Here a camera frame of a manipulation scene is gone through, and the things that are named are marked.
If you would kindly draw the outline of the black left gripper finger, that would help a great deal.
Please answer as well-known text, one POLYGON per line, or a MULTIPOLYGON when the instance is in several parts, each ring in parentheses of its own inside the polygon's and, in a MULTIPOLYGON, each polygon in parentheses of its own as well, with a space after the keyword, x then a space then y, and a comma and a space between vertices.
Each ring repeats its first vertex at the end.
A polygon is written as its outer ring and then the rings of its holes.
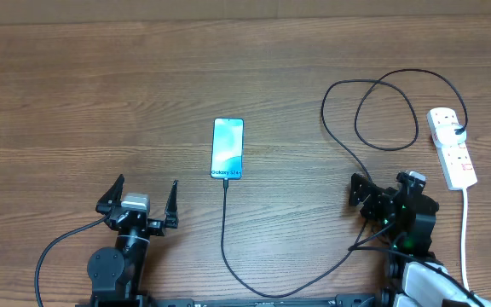
POLYGON ((178 220, 178 210, 177 210, 177 186, 178 181, 175 180, 172 183, 170 194, 165 207, 165 220, 166 221, 177 221, 178 220))
POLYGON ((122 193, 124 189, 124 175, 120 174, 112 187, 100 197, 100 199, 97 201, 96 206, 97 207, 111 207, 118 205, 121 201, 122 193))

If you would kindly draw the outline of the blue screen Galaxy smartphone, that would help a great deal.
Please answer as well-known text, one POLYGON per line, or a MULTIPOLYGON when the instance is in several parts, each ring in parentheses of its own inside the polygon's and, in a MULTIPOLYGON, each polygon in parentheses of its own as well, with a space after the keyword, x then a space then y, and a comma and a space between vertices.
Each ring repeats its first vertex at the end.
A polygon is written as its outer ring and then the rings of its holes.
POLYGON ((211 177, 240 180, 243 171, 244 120, 217 118, 214 120, 211 177))

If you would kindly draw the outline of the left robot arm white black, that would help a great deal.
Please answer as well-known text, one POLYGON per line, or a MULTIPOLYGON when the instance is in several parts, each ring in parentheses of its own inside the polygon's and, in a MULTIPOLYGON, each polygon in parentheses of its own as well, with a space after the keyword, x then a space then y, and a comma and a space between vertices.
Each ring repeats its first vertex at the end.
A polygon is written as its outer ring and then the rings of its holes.
POLYGON ((92 294, 90 306, 154 306, 155 299, 140 289, 142 273, 153 236, 165 236, 178 227, 177 187, 174 181, 165 206, 165 218, 150 218, 146 194, 123 194, 124 176, 97 201, 95 210, 104 224, 118 233, 114 246, 94 252, 87 263, 92 294))

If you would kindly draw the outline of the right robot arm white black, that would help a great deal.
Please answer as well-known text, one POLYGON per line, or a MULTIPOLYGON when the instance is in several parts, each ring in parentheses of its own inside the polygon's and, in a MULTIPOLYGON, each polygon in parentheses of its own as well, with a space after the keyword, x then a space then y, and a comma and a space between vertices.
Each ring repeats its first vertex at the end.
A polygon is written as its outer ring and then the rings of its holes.
POLYGON ((349 205, 381 230, 349 247, 387 256, 385 275, 394 282, 381 293, 380 306, 491 306, 456 281, 430 251, 439 204, 423 194, 426 179, 400 172, 397 188, 381 188, 359 174, 351 176, 349 205))

